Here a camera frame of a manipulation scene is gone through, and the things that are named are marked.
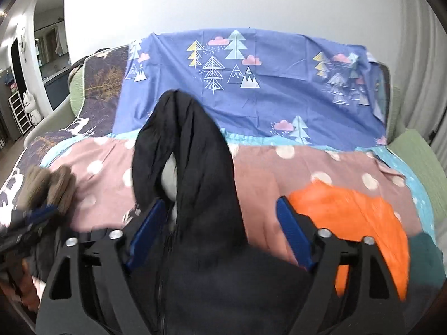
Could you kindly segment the black puffer hooded jacket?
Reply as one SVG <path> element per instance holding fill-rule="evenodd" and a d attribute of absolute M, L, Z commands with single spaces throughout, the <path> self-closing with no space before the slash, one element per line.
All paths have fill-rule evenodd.
<path fill-rule="evenodd" d="M 313 278 L 249 244 L 230 150 L 196 99 L 161 96 L 136 140 L 132 171 L 139 214 L 157 200 L 166 206 L 130 277 L 155 334 L 289 334 Z M 334 325 L 339 304 L 334 292 L 323 328 Z"/>

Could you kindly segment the brown fleece garment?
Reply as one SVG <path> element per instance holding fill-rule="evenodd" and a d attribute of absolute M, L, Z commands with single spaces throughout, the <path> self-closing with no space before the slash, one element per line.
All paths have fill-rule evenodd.
<path fill-rule="evenodd" d="M 27 171 L 17 199 L 17 209 L 30 211 L 46 206 L 67 214 L 76 191 L 76 176 L 66 165 L 55 171 L 31 166 Z"/>

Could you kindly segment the pink polka-dot bed cover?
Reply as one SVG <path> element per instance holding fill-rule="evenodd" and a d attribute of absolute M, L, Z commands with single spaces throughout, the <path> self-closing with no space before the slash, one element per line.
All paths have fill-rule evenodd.
<path fill-rule="evenodd" d="M 135 138 L 73 138 L 56 145 L 38 165 L 55 171 L 69 166 L 76 191 L 69 211 L 78 231 L 122 227 L 135 205 L 131 162 Z M 384 147 L 336 152 L 304 146 L 230 144 L 235 184 L 249 241 L 285 260 L 292 252 L 274 203 L 315 181 L 347 188 L 391 204 L 409 238 L 424 232 L 415 206 L 409 167 Z"/>

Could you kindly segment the dark green fleece garment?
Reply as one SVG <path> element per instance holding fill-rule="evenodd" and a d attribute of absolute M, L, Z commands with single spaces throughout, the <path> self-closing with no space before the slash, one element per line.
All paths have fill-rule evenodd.
<path fill-rule="evenodd" d="M 406 305 L 422 311 L 430 305 L 441 290 L 446 274 L 443 254 L 427 233 L 409 238 L 410 270 Z"/>

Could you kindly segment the orange puffer jacket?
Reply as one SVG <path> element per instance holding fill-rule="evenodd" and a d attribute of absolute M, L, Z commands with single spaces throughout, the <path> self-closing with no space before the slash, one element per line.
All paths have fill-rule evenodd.
<path fill-rule="evenodd" d="M 317 228 L 326 228 L 338 238 L 359 241 L 372 237 L 392 275 L 400 300 L 405 300 L 409 282 L 408 237 L 394 210 L 382 197 L 315 181 L 288 196 L 298 214 L 308 216 Z"/>

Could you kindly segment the white lucky cat figurine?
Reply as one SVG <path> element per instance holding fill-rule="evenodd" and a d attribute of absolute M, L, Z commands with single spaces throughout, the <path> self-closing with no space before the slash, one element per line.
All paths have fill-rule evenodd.
<path fill-rule="evenodd" d="M 38 110 L 34 96 L 28 90 L 23 93 L 23 105 L 31 123 L 37 126 L 41 122 L 42 116 Z"/>

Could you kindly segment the dark deer-print blanket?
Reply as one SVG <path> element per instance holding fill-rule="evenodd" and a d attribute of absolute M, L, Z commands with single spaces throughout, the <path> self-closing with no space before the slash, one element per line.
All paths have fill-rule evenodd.
<path fill-rule="evenodd" d="M 85 58 L 72 78 L 83 98 L 79 113 L 72 116 L 70 101 L 66 100 L 28 134 L 24 150 L 1 187 L 2 225 L 11 222 L 11 211 L 17 206 L 17 196 L 30 166 L 42 164 L 44 156 L 66 139 L 111 133 L 127 58 L 127 46 L 105 49 Z"/>

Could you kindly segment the green sofa cushion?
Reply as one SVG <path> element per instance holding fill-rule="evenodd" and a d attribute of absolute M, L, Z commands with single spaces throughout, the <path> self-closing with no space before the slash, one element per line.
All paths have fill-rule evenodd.
<path fill-rule="evenodd" d="M 434 235 L 436 225 L 446 217 L 446 175 L 435 153 L 414 129 L 407 129 L 400 117 L 403 94 L 396 87 L 388 93 L 386 131 L 389 150 L 412 170 L 412 178 L 422 188 L 412 185 L 415 206 L 423 231 Z"/>

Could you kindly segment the blue tree-print sheet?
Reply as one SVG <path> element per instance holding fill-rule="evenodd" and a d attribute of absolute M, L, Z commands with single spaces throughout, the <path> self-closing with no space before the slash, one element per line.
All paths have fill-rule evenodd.
<path fill-rule="evenodd" d="M 257 29 L 151 34 L 129 45 L 113 133 L 142 128 L 169 90 L 243 144 L 387 142 L 384 74 L 364 46 Z"/>

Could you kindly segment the grey curtain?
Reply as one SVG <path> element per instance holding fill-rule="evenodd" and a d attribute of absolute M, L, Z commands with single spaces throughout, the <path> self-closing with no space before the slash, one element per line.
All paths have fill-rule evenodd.
<path fill-rule="evenodd" d="M 401 120 L 446 167 L 446 30 L 427 0 L 401 0 L 401 45 L 394 83 Z"/>

